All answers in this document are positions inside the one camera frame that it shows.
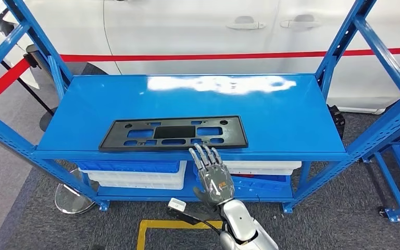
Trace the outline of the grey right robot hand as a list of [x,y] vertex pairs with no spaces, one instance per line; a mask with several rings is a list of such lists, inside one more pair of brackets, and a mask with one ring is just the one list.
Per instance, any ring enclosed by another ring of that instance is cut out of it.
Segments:
[[194,144],[189,148],[194,159],[203,191],[193,187],[195,196],[210,207],[216,207],[234,198],[234,183],[218,151],[207,145]]

